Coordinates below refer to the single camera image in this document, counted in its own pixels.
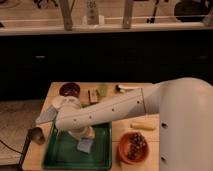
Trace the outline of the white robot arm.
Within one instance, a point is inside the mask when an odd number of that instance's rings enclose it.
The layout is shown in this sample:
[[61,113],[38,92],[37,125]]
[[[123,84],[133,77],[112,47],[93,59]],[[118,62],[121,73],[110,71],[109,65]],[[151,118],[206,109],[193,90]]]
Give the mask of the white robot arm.
[[138,88],[83,109],[60,108],[56,128],[82,131],[90,125],[159,115],[159,171],[213,171],[213,85],[179,78]]

